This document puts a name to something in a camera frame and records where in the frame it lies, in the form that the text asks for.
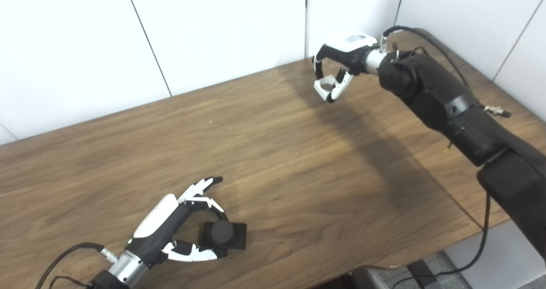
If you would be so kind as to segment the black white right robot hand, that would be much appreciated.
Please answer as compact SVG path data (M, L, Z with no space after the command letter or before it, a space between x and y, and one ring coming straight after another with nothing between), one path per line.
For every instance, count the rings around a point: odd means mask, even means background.
M349 86L353 77L360 74L378 75L386 50L380 42L362 32L341 32L328 40L313 56L314 89L326 102L335 102ZM341 64L336 76L325 76L324 59Z

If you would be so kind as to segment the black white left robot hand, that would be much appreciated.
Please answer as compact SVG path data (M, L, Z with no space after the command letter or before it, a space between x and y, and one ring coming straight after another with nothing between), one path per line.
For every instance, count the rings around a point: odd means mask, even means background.
M225 249L172 240L193 211L208 209L220 220L227 220L224 209L203 195L223 180L221 176L207 177L189 186L180 196L164 196L140 223L125 250L140 258L149 269L165 260L200 262L226 257Z

